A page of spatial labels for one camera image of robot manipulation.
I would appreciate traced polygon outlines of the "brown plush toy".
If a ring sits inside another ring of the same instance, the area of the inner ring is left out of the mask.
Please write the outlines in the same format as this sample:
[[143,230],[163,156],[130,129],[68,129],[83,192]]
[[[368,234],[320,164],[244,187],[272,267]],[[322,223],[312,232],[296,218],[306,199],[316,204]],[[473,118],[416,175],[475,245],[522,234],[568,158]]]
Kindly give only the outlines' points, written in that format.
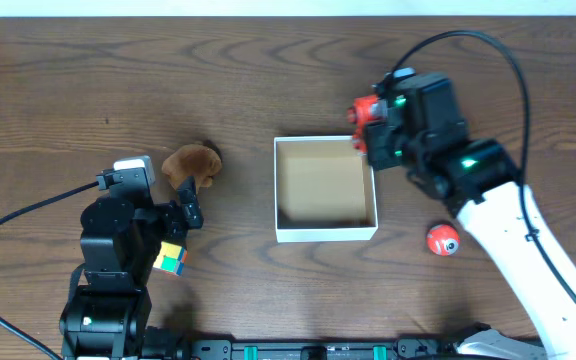
[[219,154],[201,144],[182,146],[164,160],[161,168],[175,190],[189,177],[194,178],[197,187],[209,188],[221,169],[222,160]]

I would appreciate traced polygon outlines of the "colourful puzzle cube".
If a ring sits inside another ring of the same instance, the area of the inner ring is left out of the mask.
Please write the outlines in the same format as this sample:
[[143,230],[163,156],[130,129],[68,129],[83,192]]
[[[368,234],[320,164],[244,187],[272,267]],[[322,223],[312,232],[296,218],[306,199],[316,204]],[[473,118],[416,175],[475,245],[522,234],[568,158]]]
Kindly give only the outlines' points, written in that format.
[[188,251],[183,245],[162,242],[153,268],[175,276],[180,276],[184,269],[187,253]]

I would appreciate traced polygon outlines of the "red toy fire truck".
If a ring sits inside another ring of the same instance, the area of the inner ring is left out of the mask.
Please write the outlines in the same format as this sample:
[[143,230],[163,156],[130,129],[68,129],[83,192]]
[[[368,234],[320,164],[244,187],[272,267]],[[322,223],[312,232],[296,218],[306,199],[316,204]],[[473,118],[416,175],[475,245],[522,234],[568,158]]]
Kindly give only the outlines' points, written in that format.
[[356,98],[347,110],[347,120],[355,126],[352,144],[362,155],[367,153],[364,131],[368,125],[385,120],[384,104],[377,95],[369,95]]

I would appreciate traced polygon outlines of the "red toy ball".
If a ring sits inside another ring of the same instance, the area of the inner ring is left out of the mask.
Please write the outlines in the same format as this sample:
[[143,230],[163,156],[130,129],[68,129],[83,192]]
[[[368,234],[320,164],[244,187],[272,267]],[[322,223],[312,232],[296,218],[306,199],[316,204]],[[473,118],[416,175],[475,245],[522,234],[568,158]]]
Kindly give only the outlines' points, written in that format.
[[448,224],[437,224],[426,234],[426,244],[429,250],[439,256],[451,256],[460,246],[457,230]]

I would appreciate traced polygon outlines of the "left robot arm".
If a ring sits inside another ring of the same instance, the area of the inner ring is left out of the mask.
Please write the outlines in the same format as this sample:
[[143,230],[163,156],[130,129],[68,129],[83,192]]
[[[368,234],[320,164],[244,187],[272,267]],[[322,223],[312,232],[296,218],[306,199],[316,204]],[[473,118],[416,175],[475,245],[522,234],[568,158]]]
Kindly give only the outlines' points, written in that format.
[[154,203],[144,171],[97,177],[104,196],[82,213],[81,268],[71,276],[59,328],[66,359],[188,359],[187,338],[148,324],[147,282],[166,240],[183,242],[203,225],[193,177],[179,199]]

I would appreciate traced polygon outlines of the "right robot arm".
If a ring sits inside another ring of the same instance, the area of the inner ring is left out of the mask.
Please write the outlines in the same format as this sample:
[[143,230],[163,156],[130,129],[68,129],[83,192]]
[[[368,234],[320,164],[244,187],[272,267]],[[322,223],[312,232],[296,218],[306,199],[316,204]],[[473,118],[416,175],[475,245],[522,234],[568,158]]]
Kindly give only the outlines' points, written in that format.
[[552,359],[576,359],[576,266],[532,190],[494,139],[472,140],[451,81],[411,68],[387,75],[359,113],[363,150],[380,171],[401,166],[487,252]]

